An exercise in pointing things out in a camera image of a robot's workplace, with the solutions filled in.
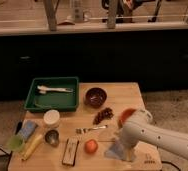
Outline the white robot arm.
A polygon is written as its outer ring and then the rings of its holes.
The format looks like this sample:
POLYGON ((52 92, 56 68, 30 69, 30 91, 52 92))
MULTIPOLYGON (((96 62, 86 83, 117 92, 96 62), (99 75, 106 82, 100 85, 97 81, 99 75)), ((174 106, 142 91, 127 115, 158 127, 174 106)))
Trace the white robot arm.
POLYGON ((188 134, 152 125, 153 116, 145 109, 137 109, 129 116, 119 132, 119 141, 126 149, 143 141, 188 160, 188 134))

